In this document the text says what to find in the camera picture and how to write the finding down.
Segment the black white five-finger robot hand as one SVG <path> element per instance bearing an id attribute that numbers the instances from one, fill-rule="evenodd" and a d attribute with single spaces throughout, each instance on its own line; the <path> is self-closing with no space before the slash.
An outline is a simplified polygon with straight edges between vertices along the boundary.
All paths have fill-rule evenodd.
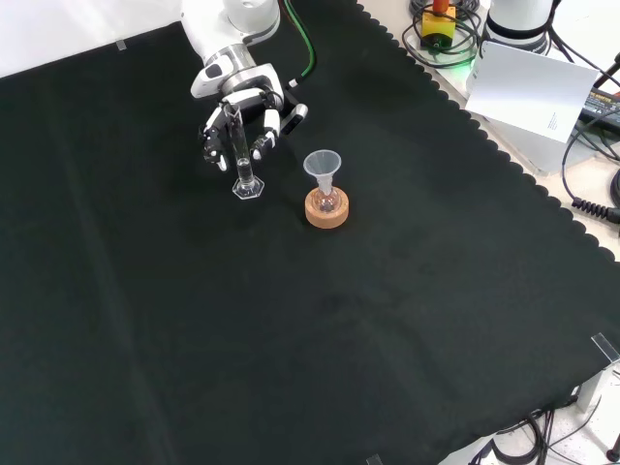
<path id="1" fill-rule="evenodd" d="M 199 129 L 204 160 L 216 165 L 222 172 L 229 168 L 225 147 L 229 124 L 229 118 L 225 115 L 226 107 L 238 107 L 241 112 L 248 109 L 259 109 L 263 112 L 263 133 L 249 149 L 253 160 L 261 160 L 268 150 L 276 146 L 280 138 L 283 110 L 287 103 L 288 99 L 282 90 L 273 89 L 264 81 L 243 85 L 239 90 L 222 97 Z"/>

